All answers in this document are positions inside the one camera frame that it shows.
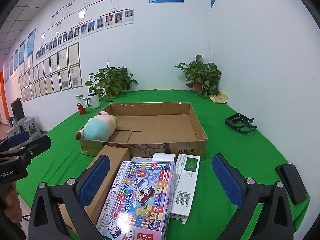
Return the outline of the person's left hand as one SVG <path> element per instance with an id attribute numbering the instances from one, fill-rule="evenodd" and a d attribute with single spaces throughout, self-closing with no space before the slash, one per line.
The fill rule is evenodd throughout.
<path id="1" fill-rule="evenodd" d="M 11 182 L 9 185 L 9 193 L 5 197 L 4 213 L 14 224 L 19 224 L 22 221 L 22 210 L 16 190 L 16 182 Z"/>

